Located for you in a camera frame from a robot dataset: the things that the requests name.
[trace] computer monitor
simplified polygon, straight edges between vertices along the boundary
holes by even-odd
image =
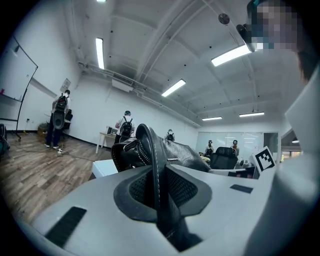
[[[110,135],[116,135],[116,133],[117,133],[117,129],[115,129],[115,128],[112,128],[112,127],[109,127],[108,128],[108,131],[107,131],[107,134],[110,134]]]

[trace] headset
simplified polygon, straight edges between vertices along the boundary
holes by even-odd
[[[236,26],[236,30],[252,53],[257,49],[257,41],[253,40],[253,38],[260,39],[264,37],[263,24],[259,24],[261,22],[258,22],[257,6],[265,1],[266,0],[251,0],[246,6],[248,16],[247,23]]]

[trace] air vent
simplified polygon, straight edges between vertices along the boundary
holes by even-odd
[[[118,88],[119,90],[122,90],[128,93],[134,89],[132,86],[133,83],[134,82],[128,78],[125,78],[118,74],[113,74],[112,86],[115,88]]]
[[[113,78],[112,78],[112,80],[117,80],[117,81],[119,81],[119,82],[121,82],[121,83],[123,83],[123,84],[126,84],[126,85],[128,85],[128,86],[132,86],[133,85],[133,83],[134,83],[134,81],[132,81],[131,79],[128,79],[128,78],[126,78],[126,77],[124,77],[124,76],[122,76],[122,75],[119,75],[119,74],[113,74]]]

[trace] cable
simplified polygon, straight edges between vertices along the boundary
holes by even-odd
[[[91,160],[89,158],[72,155],[68,151],[63,152],[62,155],[69,155],[69,156],[71,156],[73,158],[79,158],[79,159],[84,159],[84,160],[87,160],[87,161],[95,162],[95,160]]]
[[[14,147],[16,147],[17,149],[20,149],[20,150],[23,150],[23,151],[26,151],[26,152],[32,152],[32,153],[47,153],[47,152],[53,152],[53,151],[55,151],[55,150],[53,150],[53,149],[51,149],[51,148],[49,148],[49,149],[47,149],[47,150],[39,151],[39,150],[27,150],[27,149],[25,149],[25,148],[22,148],[22,147],[19,147],[19,146],[15,145],[15,144],[11,144],[10,146],[14,146]]]
[[[16,147],[17,149],[23,150],[23,151],[25,151],[25,152],[31,152],[31,153],[48,153],[48,152],[54,152],[54,151],[56,151],[56,150],[54,150],[54,149],[52,149],[52,148],[48,148],[47,150],[42,150],[42,151],[40,151],[40,150],[27,150],[27,149],[25,149],[25,148],[22,148],[22,147],[19,147],[19,146],[15,145],[15,144],[12,144],[11,146],[14,146],[14,147]],[[68,155],[68,156],[71,156],[72,158],[78,158],[78,159],[83,159],[83,160],[95,162],[95,160],[92,160],[92,159],[89,159],[89,158],[72,155],[72,154],[70,154],[68,151],[63,152],[62,155]]]

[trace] table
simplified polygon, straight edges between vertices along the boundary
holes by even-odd
[[[100,141],[101,141],[101,136],[103,136],[103,142],[101,144],[101,148],[104,146],[105,144],[105,141],[106,141],[106,137],[108,138],[113,138],[114,140],[116,139],[116,136],[115,135],[112,135],[112,134],[108,134],[106,132],[100,132],[100,135],[99,135],[99,140],[98,140],[98,143],[96,144],[96,150],[95,150],[95,153],[98,154],[98,150],[99,150],[99,144],[100,144]]]

